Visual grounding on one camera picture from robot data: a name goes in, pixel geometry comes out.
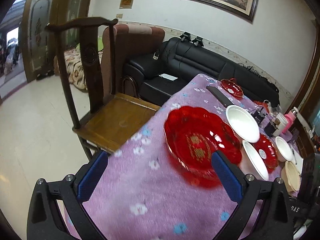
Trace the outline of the pink water bottle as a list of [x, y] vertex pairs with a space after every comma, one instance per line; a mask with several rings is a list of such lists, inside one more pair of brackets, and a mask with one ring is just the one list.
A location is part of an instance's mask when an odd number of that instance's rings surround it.
[[289, 130], [289, 128], [293, 125], [298, 113], [299, 113], [298, 108], [294, 107], [287, 114], [284, 115], [285, 118], [287, 119], [287, 125], [283, 130], [283, 133], [286, 133]]

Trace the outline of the white plastic jar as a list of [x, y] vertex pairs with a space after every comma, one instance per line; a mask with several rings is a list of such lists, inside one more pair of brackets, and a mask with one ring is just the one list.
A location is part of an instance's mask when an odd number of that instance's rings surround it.
[[273, 122], [276, 125], [276, 130], [273, 133], [274, 137], [279, 136], [289, 123], [287, 118], [282, 113], [278, 113]]

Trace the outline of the small red plate far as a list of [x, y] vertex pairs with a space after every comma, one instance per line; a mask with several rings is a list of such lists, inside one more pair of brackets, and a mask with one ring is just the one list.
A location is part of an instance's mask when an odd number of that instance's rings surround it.
[[236, 83], [236, 79], [222, 79], [220, 81], [222, 88], [235, 98], [243, 98], [244, 93], [241, 87]]

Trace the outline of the small wall plaque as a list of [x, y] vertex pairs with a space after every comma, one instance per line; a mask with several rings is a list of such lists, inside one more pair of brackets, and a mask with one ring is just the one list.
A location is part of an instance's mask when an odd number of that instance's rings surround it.
[[120, 0], [120, 9], [131, 9], [133, 5], [133, 0]]

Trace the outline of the beige plastic bowl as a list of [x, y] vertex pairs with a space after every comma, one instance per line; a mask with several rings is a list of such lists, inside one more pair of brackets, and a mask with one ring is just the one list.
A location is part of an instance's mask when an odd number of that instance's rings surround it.
[[296, 168], [296, 166], [290, 162], [287, 161], [285, 163], [285, 175], [286, 175], [286, 187], [287, 191], [292, 192], [292, 191], [299, 191], [300, 189], [300, 174]]

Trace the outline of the white paper plate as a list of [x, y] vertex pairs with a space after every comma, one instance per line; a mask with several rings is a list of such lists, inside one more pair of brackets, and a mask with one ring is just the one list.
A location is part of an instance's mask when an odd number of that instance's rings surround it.
[[263, 159], [259, 155], [257, 150], [249, 142], [245, 140], [242, 141], [242, 146], [246, 152], [246, 155], [249, 161], [254, 167], [256, 174], [258, 174], [262, 180], [265, 180], [265, 181], [269, 180], [269, 175], [268, 175], [266, 165], [263, 162]]

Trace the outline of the medium red gold-rimmed plate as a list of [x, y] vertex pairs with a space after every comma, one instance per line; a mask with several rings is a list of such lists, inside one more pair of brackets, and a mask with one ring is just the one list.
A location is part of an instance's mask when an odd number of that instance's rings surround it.
[[260, 134], [260, 138], [253, 144], [262, 158], [269, 173], [278, 166], [277, 150], [267, 136]]

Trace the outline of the purple floral tablecloth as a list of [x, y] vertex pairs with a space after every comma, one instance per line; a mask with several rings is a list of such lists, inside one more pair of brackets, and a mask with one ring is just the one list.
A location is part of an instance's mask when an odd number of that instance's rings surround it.
[[212, 239], [236, 203], [219, 185], [185, 180], [171, 164], [164, 136], [170, 111], [202, 107], [224, 119], [225, 108], [207, 90], [221, 83], [195, 76], [108, 160], [84, 208], [107, 239]]

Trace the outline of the large white bowl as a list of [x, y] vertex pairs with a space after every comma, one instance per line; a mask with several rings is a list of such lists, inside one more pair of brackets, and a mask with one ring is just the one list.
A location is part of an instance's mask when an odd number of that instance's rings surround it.
[[259, 126], [245, 109], [230, 105], [226, 108], [226, 118], [234, 132], [242, 140], [256, 143], [260, 138]]

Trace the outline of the dark small jar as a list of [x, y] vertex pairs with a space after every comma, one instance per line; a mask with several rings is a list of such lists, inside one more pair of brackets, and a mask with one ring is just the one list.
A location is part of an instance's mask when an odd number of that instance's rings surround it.
[[264, 127], [264, 132], [266, 135], [269, 137], [273, 137], [275, 131], [278, 128], [278, 125], [280, 124], [280, 121], [278, 119], [271, 120], [265, 127]]

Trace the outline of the black smartphone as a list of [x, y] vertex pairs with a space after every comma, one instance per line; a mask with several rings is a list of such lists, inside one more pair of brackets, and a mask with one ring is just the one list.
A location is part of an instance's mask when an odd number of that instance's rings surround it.
[[229, 100], [219, 89], [212, 86], [207, 86], [206, 89], [224, 106], [228, 107], [233, 105], [231, 100]]

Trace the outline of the black leather sofa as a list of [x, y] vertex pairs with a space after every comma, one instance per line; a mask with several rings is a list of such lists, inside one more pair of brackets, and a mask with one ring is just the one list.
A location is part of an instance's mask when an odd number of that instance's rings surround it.
[[134, 85], [138, 97], [163, 105], [196, 75], [206, 74], [218, 81], [234, 79], [252, 101], [280, 104], [279, 89], [267, 78], [213, 51], [173, 37], [154, 53], [132, 57], [123, 66], [123, 87]]

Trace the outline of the wooden glass door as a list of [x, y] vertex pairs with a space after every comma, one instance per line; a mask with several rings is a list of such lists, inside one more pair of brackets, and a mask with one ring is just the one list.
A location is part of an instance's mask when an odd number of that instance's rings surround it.
[[27, 82], [54, 69], [54, 35], [46, 31], [46, 25], [86, 17], [89, 3], [90, 0], [26, 0], [21, 48]]

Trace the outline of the small white bowl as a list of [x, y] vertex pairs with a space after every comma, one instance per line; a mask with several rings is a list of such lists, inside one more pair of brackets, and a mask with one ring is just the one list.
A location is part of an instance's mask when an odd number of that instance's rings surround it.
[[293, 153], [289, 144], [282, 137], [275, 137], [275, 145], [277, 148], [277, 157], [280, 162], [292, 161]]

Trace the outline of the large red plastic plate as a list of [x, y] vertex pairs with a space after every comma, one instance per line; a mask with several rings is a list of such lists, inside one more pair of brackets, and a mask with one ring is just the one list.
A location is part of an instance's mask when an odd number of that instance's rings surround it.
[[201, 107], [182, 106], [169, 112], [164, 135], [171, 165], [192, 185], [214, 188], [221, 184], [212, 168], [212, 154], [220, 150], [239, 165], [240, 141], [218, 115]]

